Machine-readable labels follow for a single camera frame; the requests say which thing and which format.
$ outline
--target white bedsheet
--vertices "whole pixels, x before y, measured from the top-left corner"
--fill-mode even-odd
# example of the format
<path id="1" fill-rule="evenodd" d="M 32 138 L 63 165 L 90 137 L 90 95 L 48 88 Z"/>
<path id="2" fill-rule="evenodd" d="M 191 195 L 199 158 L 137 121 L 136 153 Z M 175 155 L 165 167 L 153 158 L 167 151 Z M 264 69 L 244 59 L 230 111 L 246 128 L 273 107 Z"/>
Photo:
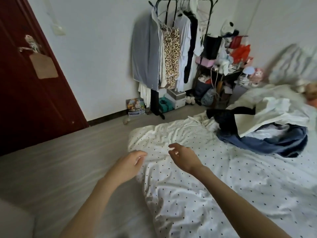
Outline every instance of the white bedsheet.
<path id="1" fill-rule="evenodd" d="M 240 104 L 272 93 L 277 92 L 250 90 Z M 225 144 L 213 132 L 217 124 L 203 114 L 132 131 L 128 150 L 148 152 L 137 180 L 158 237 L 238 237 L 204 186 L 172 162 L 168 144 L 174 142 L 191 147 L 217 177 L 290 236 L 317 237 L 316 111 L 309 116 L 314 129 L 298 158 L 262 156 Z"/>

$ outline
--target pink box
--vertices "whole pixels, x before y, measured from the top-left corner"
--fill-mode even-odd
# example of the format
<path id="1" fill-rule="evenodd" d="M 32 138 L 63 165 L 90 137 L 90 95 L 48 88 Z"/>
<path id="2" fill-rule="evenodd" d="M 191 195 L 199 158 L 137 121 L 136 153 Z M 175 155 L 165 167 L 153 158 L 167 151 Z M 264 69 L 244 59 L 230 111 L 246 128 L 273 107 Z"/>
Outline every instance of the pink box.
<path id="1" fill-rule="evenodd" d="M 200 64 L 200 57 L 196 57 L 196 61 L 197 64 Z M 209 68 L 212 67 L 212 65 L 214 64 L 215 60 L 208 60 L 207 58 L 204 58 L 201 60 L 201 65 Z"/>

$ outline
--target baseboard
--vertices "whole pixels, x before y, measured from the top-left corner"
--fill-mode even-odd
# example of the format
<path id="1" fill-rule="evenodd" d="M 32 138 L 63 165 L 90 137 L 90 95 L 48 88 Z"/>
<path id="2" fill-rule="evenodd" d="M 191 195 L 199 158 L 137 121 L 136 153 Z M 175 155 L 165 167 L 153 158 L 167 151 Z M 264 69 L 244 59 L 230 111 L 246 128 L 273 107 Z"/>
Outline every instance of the baseboard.
<path id="1" fill-rule="evenodd" d="M 106 116 L 103 116 L 103 117 L 100 117 L 100 118 L 97 118 L 97 119 L 90 120 L 90 121 L 88 121 L 88 124 L 89 124 L 89 126 L 94 126 L 94 125 L 97 125 L 97 124 L 100 124 L 100 123 L 107 122 L 107 121 L 112 120 L 112 119 L 116 119 L 116 118 L 125 116 L 127 114 L 128 114 L 128 110 L 125 109 L 125 110 L 116 112 L 114 114 L 110 114 L 110 115 L 106 115 Z"/>

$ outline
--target floor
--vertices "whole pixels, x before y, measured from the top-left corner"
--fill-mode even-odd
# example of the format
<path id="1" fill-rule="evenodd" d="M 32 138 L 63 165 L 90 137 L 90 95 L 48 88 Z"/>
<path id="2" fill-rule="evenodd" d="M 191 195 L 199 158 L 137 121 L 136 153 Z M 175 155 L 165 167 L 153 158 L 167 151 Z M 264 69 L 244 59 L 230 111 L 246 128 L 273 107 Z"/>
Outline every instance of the floor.
<path id="1" fill-rule="evenodd" d="M 204 107 L 187 105 L 165 114 L 123 117 L 0 157 L 0 197 L 36 216 L 35 238 L 58 237 L 100 179 L 126 153 L 131 130 L 185 119 Z M 156 237 L 135 180 L 111 197 L 97 237 Z"/>

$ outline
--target red bag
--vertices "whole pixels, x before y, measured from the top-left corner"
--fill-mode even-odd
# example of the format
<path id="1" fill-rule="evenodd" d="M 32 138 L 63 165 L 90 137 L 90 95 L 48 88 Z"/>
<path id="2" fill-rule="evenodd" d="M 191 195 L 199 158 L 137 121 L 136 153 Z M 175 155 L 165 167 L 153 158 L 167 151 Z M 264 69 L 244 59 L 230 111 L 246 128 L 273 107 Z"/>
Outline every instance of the red bag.
<path id="1" fill-rule="evenodd" d="M 240 61 L 246 61 L 250 54 L 250 45 L 240 45 L 237 49 L 233 50 L 231 56 L 233 57 L 233 63 L 239 63 Z"/>

